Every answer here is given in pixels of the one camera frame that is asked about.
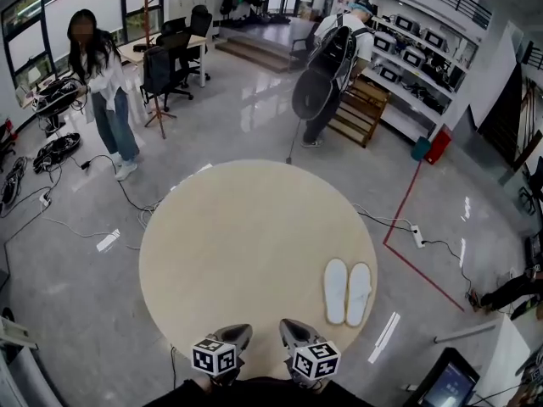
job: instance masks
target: person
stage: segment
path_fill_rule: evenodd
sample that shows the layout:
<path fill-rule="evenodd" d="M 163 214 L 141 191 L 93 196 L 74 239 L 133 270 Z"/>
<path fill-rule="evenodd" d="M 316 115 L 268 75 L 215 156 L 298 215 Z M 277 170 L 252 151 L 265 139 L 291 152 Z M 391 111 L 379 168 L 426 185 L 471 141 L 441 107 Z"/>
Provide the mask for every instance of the person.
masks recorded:
<path fill-rule="evenodd" d="M 349 27 L 352 31 L 363 29 L 364 23 L 367 23 L 373 13 L 370 3 L 352 3 L 350 5 L 350 14 L 343 15 L 343 25 Z M 325 18 L 318 29 L 315 31 L 316 41 L 320 42 L 326 34 L 338 26 L 338 16 L 330 15 Z M 371 33 L 364 33 L 356 39 L 356 56 L 357 61 L 354 69 L 350 74 L 350 79 L 354 80 L 358 77 L 362 71 L 366 68 L 367 64 L 372 60 L 373 52 L 373 35 Z M 344 83 L 344 77 L 335 80 L 333 85 L 333 91 L 328 99 L 328 102 L 322 112 L 313 120 L 307 121 L 307 127 L 301 145 L 304 148 L 318 148 L 322 145 L 322 139 L 320 137 L 322 130 L 326 127 L 328 122 L 333 119 L 338 111 L 338 107 L 341 104 L 341 91 L 345 86 L 341 86 Z"/>
<path fill-rule="evenodd" d="M 493 293 L 485 294 L 480 299 L 479 305 L 491 312 L 530 294 L 543 294 L 543 273 L 533 268 L 527 269 L 524 274 L 511 279 Z"/>
<path fill-rule="evenodd" d="M 372 407 L 335 382 L 326 381 L 321 386 L 319 384 L 317 383 L 315 390 L 303 389 L 290 380 L 260 377 L 242 382 L 235 381 L 232 386 L 219 387 L 214 385 L 207 376 L 198 376 L 193 380 L 186 380 L 177 389 L 145 407 L 258 405 L 262 402 L 267 405 L 279 405 L 285 401 L 291 405 Z"/>
<path fill-rule="evenodd" d="M 83 9 L 74 14 L 68 27 L 69 64 L 83 86 L 79 94 L 90 96 L 87 120 L 94 114 L 98 133 L 115 165 L 115 175 L 124 181 L 137 169 L 139 148 L 128 124 L 128 89 L 113 37 L 97 27 L 94 14 Z"/>

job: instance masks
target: coat rack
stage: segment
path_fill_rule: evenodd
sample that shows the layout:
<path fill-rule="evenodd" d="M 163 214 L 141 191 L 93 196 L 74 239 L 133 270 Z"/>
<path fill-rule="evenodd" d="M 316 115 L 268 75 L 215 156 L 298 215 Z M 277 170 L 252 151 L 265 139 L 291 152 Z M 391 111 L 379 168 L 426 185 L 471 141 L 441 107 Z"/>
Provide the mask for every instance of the coat rack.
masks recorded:
<path fill-rule="evenodd" d="M 145 39 L 147 41 L 147 49 L 149 50 L 151 48 L 151 36 L 150 36 L 150 31 L 149 31 L 149 0 L 145 0 L 145 5 L 143 9 L 143 28 L 145 30 Z M 166 139 L 164 126 L 162 125 L 162 115 L 167 116 L 172 119 L 176 118 L 176 116 L 174 116 L 173 114 L 168 114 L 160 110 L 159 98 L 157 95 L 154 95 L 154 114 L 153 114 L 153 117 L 147 122 L 147 124 L 145 124 L 145 127 L 147 128 L 151 124 L 151 122 L 153 122 L 155 119 L 158 119 L 160 123 L 160 132 L 162 133 L 162 138 Z"/>

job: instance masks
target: backpack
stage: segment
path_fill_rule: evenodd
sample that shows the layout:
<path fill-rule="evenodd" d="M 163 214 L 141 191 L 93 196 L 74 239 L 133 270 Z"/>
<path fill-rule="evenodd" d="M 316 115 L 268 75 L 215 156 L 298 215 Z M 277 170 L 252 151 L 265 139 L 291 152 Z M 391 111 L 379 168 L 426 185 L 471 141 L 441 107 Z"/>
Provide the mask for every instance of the backpack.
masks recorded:
<path fill-rule="evenodd" d="M 143 56 L 143 89 L 160 95 L 170 83 L 170 54 L 164 47 L 151 47 Z"/>
<path fill-rule="evenodd" d="M 332 28 L 322 40 L 321 46 L 310 56 L 307 68 L 321 73 L 331 80 L 346 76 L 352 71 L 356 58 L 356 40 L 368 33 L 364 27 L 357 31 L 343 25 L 343 15 L 338 14 L 338 26 Z"/>

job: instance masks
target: gray shoe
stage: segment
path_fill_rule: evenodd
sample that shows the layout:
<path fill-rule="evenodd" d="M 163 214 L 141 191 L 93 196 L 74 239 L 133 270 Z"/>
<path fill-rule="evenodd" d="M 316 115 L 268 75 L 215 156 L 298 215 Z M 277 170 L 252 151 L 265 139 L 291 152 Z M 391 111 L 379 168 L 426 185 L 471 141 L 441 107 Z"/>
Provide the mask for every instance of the gray shoe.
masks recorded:
<path fill-rule="evenodd" d="M 319 148 L 322 146 L 323 142 L 322 137 L 317 137 L 313 143 L 306 143 L 304 142 L 304 139 L 302 139 L 300 144 L 302 145 L 302 148 Z"/>

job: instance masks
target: long black hair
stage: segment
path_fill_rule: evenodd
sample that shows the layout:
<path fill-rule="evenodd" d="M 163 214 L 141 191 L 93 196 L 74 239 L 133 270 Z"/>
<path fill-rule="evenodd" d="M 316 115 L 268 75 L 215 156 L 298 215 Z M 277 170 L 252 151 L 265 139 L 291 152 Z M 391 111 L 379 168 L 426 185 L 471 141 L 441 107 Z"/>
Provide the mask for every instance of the long black hair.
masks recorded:
<path fill-rule="evenodd" d="M 81 65 L 81 49 L 79 42 L 72 35 L 72 27 L 75 23 L 81 20 L 89 20 L 92 22 L 92 39 L 85 46 L 87 52 L 87 67 Z M 109 54 L 114 53 L 119 59 L 120 54 L 113 37 L 107 31 L 101 31 L 97 27 L 96 17 L 88 9 L 77 11 L 71 17 L 70 25 L 68 26 L 68 39 L 70 39 L 70 57 L 68 62 L 72 70 L 79 76 L 81 81 L 85 82 L 86 76 L 92 74 L 92 70 L 96 69 L 97 74 L 102 74 L 102 68 L 98 61 L 98 54 L 102 54 L 106 68 L 108 67 Z"/>

